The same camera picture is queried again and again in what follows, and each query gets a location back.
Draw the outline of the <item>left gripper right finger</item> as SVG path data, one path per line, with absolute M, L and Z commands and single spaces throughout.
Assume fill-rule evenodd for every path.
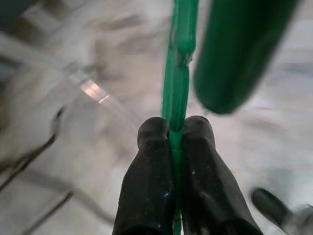
M 215 147 L 209 121 L 185 120 L 182 222 L 186 235 L 260 235 L 239 185 Z

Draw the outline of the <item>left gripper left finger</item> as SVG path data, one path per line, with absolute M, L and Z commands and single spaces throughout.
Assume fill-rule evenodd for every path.
M 138 153 L 121 187 L 114 235 L 171 235 L 175 211 L 168 123 L 147 119 L 138 130 Z

